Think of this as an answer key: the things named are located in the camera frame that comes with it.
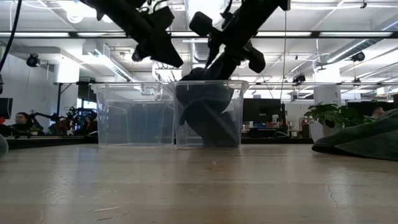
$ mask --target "ceiling duct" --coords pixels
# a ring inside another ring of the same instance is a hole
[[[388,21],[382,23],[381,25],[375,27],[373,30],[382,31],[397,31],[398,30],[398,16],[390,18]],[[345,45],[344,47],[331,53],[326,58],[326,64],[336,63],[351,57],[362,50],[377,44],[383,39],[366,39],[366,40],[354,40],[351,43]]]
[[[220,13],[226,8],[227,1],[229,0],[184,0],[187,23],[189,24],[196,12],[201,11],[213,19],[213,26],[215,28],[221,29],[223,18]],[[191,43],[190,48],[193,58],[198,63],[207,62],[210,50],[206,43]]]

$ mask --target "transparent storage box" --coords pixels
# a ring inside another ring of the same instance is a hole
[[[174,99],[167,85],[100,85],[97,109],[100,147],[174,143]]]
[[[248,82],[181,81],[172,85],[178,148],[240,146]]]

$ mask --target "table surface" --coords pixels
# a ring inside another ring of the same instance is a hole
[[[398,163],[310,148],[11,151],[0,223],[397,223]]]

